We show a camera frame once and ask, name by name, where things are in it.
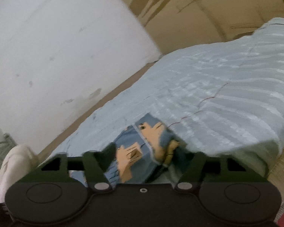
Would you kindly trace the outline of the brown wooden bed frame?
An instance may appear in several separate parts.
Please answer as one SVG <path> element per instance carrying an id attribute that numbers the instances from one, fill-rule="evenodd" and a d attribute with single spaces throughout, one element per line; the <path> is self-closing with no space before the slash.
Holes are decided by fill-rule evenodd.
<path id="1" fill-rule="evenodd" d="M 38 158 L 44 161 L 48 156 L 60 145 L 65 139 L 67 139 L 71 134 L 73 134 L 78 127 L 96 111 L 97 109 L 104 106 L 108 101 L 118 96 L 122 91 L 125 91 L 131 87 L 135 82 L 137 82 L 154 64 L 147 63 L 141 70 L 137 71 L 134 75 L 129 77 L 127 80 L 118 85 L 115 89 L 109 92 L 101 100 L 99 100 L 93 107 L 91 107 L 87 112 L 82 114 L 78 119 L 76 119 L 67 129 L 65 129 L 60 135 L 58 135 L 48 146 L 46 146 L 39 154 Z"/>

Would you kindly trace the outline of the light blue striped bed quilt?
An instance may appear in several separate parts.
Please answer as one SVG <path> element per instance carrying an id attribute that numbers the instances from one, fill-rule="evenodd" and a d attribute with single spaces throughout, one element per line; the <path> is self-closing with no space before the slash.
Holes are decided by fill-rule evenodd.
<path id="1" fill-rule="evenodd" d="M 55 150 L 102 150 L 150 113 L 191 151 L 230 154 L 259 174 L 284 148 L 284 18 L 227 43 L 176 50 L 94 111 Z"/>

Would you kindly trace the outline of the rolled cream comforter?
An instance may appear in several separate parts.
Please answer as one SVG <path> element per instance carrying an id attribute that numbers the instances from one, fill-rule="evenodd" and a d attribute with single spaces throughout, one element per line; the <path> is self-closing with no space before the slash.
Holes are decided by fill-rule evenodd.
<path id="1" fill-rule="evenodd" d="M 0 168 L 0 203 L 4 203 L 7 190 L 37 168 L 39 164 L 37 155 L 28 146 L 13 147 L 4 158 Z"/>

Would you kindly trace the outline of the blue pants with orange cars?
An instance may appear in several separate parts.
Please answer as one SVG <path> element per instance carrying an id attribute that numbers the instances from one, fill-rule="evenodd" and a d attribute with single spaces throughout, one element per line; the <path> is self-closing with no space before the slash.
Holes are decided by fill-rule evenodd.
<path id="1" fill-rule="evenodd" d="M 185 142 L 161 120 L 147 113 L 93 156 L 114 187 L 119 183 L 155 181 L 185 147 Z"/>

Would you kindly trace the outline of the plywood board panel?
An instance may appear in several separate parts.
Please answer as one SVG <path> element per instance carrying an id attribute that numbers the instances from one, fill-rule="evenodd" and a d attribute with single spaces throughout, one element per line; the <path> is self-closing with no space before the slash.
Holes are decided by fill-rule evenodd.
<path id="1" fill-rule="evenodd" d="M 198 44 L 252 35 L 284 0 L 122 0 L 164 54 Z"/>

